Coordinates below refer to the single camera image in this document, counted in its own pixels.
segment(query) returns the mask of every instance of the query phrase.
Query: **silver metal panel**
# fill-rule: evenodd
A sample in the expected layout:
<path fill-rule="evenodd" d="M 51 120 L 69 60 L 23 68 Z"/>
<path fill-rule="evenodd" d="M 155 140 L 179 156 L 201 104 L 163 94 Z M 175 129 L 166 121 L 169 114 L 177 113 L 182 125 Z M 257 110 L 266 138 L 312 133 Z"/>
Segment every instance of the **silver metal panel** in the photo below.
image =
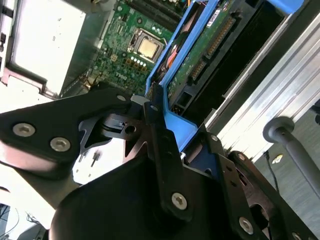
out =
<path fill-rule="evenodd" d="M 218 134 L 228 150 L 255 162 L 270 148 L 266 123 L 278 116 L 296 122 L 320 98 L 320 14 Z"/>

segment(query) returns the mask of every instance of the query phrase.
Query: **black bracket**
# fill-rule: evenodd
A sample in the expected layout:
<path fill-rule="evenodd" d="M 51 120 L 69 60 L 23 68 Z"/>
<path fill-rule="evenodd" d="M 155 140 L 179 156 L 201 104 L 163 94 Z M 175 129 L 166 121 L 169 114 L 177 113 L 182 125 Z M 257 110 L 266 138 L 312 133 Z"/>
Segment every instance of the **black bracket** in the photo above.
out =
<path fill-rule="evenodd" d="M 233 151 L 228 158 L 238 170 L 249 205 L 259 204 L 268 215 L 269 234 L 273 240 L 298 239 L 294 236 L 317 239 L 243 153 Z"/>
<path fill-rule="evenodd" d="M 188 222 L 193 206 L 180 153 L 174 133 L 166 128 L 159 101 L 162 88 L 152 89 L 152 102 L 146 100 L 143 106 L 107 88 L 0 114 L 0 144 L 6 156 L 1 160 L 56 180 L 70 174 L 80 153 L 111 138 L 124 139 L 126 161 L 145 154 L 154 164 L 161 217 Z M 56 138 L 60 146 L 52 146 Z"/>

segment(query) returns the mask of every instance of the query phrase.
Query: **gray handle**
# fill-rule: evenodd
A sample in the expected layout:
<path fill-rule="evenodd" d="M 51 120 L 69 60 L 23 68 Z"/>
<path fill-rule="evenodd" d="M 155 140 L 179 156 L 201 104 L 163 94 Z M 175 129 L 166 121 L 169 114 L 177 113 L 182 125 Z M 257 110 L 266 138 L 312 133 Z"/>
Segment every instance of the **gray handle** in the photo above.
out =
<path fill-rule="evenodd" d="M 304 146 L 284 127 L 275 130 L 274 139 L 281 143 L 292 157 L 315 194 L 320 198 L 320 170 Z"/>

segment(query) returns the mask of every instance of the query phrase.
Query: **white surface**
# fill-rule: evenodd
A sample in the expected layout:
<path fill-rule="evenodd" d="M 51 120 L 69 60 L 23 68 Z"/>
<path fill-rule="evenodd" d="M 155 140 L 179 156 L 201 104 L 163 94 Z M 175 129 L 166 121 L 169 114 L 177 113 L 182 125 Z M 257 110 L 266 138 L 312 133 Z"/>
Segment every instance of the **white surface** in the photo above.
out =
<path fill-rule="evenodd" d="M 0 113 L 26 108 L 36 104 L 52 101 L 51 99 L 36 94 L 34 91 L 25 91 L 19 87 L 6 87 L 0 82 Z"/>
<path fill-rule="evenodd" d="M 101 157 L 93 166 L 95 152 L 101 152 Z M 79 184 L 86 184 L 107 172 L 119 167 L 123 163 L 124 140 L 113 138 L 106 145 L 93 147 L 79 162 L 77 159 L 73 167 L 73 180 Z"/>
<path fill-rule="evenodd" d="M 23 0 L 12 61 L 59 94 L 86 14 L 62 0 Z"/>
<path fill-rule="evenodd" d="M 5 232 L 10 231 L 15 226 L 14 229 L 12 229 L 8 233 L 8 235 L 10 240 L 17 240 L 20 234 L 22 234 L 27 229 L 31 228 L 33 225 L 35 224 L 27 221 L 27 213 L 23 209 L 19 209 L 19 208 L 15 209 L 15 207 L 12 206 L 10 208 Z"/>

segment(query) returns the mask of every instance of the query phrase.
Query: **black cable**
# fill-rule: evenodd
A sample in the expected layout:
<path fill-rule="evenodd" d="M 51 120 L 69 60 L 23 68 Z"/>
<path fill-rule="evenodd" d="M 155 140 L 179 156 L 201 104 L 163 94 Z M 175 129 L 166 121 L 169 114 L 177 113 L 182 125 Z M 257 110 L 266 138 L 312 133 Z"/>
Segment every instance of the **black cable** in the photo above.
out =
<path fill-rule="evenodd" d="M 274 171 L 272 170 L 271 165 L 270 165 L 269 151 L 264 152 L 263 156 L 264 156 L 265 159 L 266 159 L 266 164 L 268 165 L 268 168 L 269 168 L 269 170 L 270 170 L 270 172 L 271 172 L 271 175 L 272 175 L 272 177 L 273 177 L 273 181 L 274 181 L 274 185 L 275 185 L 275 190 L 280 194 L 279 186 L 278 186 L 278 181 L 277 181 L 276 175 L 275 175 L 275 173 L 274 173 Z"/>
<path fill-rule="evenodd" d="M 31 216 L 31 214 L 28 212 L 26 212 L 26 220 L 30 223 L 40 224 L 40 222 L 34 216 Z"/>
<path fill-rule="evenodd" d="M 18 214 L 18 221 L 16 222 L 16 224 L 14 225 L 13 228 L 11 228 L 9 231 L 5 232 L 4 234 L 0 235 L 0 238 L 2 238 L 3 236 L 7 235 L 8 233 L 10 233 L 13 229 L 15 229 L 15 227 L 18 225 L 19 221 L 20 221 L 20 217 L 19 217 L 19 212 L 17 209 L 16 210 L 16 214 Z"/>

